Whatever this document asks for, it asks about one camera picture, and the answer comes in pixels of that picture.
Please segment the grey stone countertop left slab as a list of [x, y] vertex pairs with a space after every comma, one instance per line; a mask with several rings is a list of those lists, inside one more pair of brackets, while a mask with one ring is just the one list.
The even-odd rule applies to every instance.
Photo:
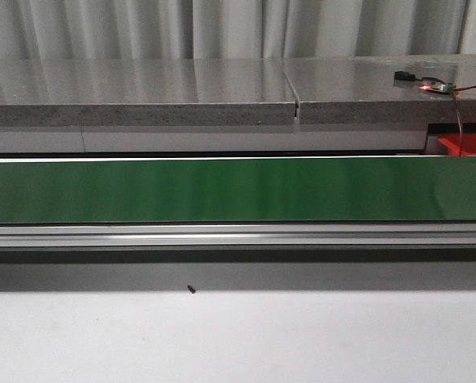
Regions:
[[266, 126], [295, 114], [273, 60], [0, 60], [3, 127]]

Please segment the black connector plug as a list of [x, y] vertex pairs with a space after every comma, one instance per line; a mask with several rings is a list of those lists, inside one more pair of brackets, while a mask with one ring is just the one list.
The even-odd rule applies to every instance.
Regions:
[[394, 73], [394, 80], [395, 81], [410, 81], [414, 82], [417, 81], [418, 78], [414, 73], [410, 73], [407, 71], [395, 71]]

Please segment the red plastic bin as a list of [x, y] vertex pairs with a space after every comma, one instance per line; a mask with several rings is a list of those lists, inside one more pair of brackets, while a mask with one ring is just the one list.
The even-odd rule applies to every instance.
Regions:
[[449, 156], [476, 156], [476, 133], [466, 133], [460, 137], [457, 133], [447, 133], [438, 136]]

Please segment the aluminium conveyor frame rail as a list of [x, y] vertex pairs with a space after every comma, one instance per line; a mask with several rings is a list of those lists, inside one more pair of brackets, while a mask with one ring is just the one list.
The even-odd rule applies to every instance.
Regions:
[[151, 223], [0, 226], [10, 249], [476, 247], [476, 222]]

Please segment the small green circuit board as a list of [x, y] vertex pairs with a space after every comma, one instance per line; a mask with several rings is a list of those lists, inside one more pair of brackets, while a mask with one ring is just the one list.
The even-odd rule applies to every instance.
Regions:
[[449, 94], [454, 91], [456, 85], [439, 81], [423, 81], [418, 87], [426, 92]]

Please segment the green conveyor belt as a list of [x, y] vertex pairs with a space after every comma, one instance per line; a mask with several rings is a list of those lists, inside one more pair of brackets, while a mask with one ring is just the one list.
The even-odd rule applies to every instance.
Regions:
[[0, 224], [476, 221], [476, 156], [0, 162]]

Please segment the grey pleated curtain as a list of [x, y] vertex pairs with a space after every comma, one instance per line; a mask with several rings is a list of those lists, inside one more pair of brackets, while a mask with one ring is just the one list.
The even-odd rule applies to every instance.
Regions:
[[476, 1], [0, 1], [0, 59], [476, 53]]

